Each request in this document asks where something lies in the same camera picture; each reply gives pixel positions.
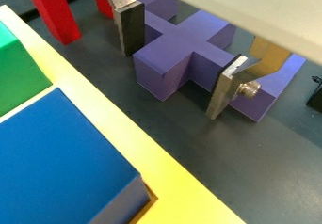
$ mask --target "gray floor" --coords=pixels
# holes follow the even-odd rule
[[[83,38],[68,46],[41,19],[30,27],[236,215],[248,224],[322,223],[322,115],[304,105],[322,68],[307,62],[259,123],[232,108],[209,120],[209,94],[193,83],[163,103],[136,83],[132,58],[120,55],[113,21],[95,1],[79,0],[72,9]],[[193,11],[181,4],[175,21]],[[228,52],[244,53],[250,42],[238,30]]]

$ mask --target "white surface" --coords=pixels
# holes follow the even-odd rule
[[[322,65],[322,0],[183,0]]]

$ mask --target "wooden block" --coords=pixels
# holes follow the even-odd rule
[[[0,116],[2,116],[52,83],[20,40],[1,22],[0,59]]]
[[[80,38],[75,17],[66,0],[32,0],[40,16],[56,39],[69,44]]]
[[[0,223],[128,223],[140,175],[60,89],[0,125]]]
[[[96,0],[96,7],[97,10],[107,15],[111,19],[115,18],[113,16],[113,9],[108,3],[108,0]]]

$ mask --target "purple cross-shaped block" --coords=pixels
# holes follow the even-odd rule
[[[223,49],[232,41],[235,26],[197,11],[179,25],[167,22],[176,15],[176,0],[139,0],[145,5],[145,46],[133,54],[137,81],[164,101],[187,80],[207,91],[217,72],[234,58]],[[259,121],[283,92],[306,59],[291,55],[275,74],[260,78],[252,100],[239,96],[229,105]]]
[[[204,11],[179,25],[149,12],[145,4],[147,45],[135,53],[137,81],[164,101],[187,80],[211,91],[217,71],[234,58],[221,50],[235,26]]]

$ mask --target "yellow board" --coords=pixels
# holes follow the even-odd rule
[[[53,85],[139,170],[157,196],[139,224],[244,223],[6,6],[0,7],[0,21],[20,39]]]

